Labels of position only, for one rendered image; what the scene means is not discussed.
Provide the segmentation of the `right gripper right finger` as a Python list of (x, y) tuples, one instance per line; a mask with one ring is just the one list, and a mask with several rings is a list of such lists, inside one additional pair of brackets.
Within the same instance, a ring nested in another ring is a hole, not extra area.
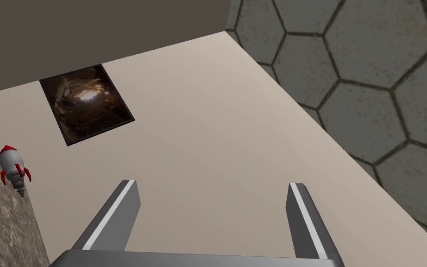
[(304, 184), (289, 184), (285, 208), (297, 258), (339, 258), (339, 252)]

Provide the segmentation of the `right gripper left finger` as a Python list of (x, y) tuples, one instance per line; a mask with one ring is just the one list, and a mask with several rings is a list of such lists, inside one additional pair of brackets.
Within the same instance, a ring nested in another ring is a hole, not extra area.
[(136, 180), (122, 180), (72, 249), (123, 251), (140, 206)]

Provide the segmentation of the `dark framed cave picture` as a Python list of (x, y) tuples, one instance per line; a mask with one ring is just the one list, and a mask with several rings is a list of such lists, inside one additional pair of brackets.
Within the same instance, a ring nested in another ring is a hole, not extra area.
[(67, 146), (135, 121), (102, 64), (39, 83)]

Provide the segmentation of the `grey and red toy rocket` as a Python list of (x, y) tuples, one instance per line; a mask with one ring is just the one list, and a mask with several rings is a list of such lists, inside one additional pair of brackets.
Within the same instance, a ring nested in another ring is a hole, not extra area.
[(4, 146), (0, 151), (1, 180), (6, 185), (8, 180), (21, 197), (25, 196), (24, 177), (31, 181), (30, 171), (24, 167), (23, 159), (17, 149)]

